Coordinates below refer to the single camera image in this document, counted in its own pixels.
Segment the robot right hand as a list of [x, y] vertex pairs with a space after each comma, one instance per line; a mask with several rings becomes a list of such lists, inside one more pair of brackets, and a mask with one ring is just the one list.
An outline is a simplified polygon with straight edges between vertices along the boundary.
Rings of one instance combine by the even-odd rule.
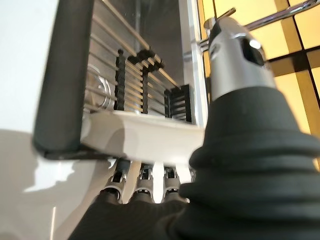
[[231, 17], [209, 36], [211, 101], [183, 200], [112, 204], [104, 189], [72, 240], [317, 240], [319, 140], [300, 131], [264, 52]]

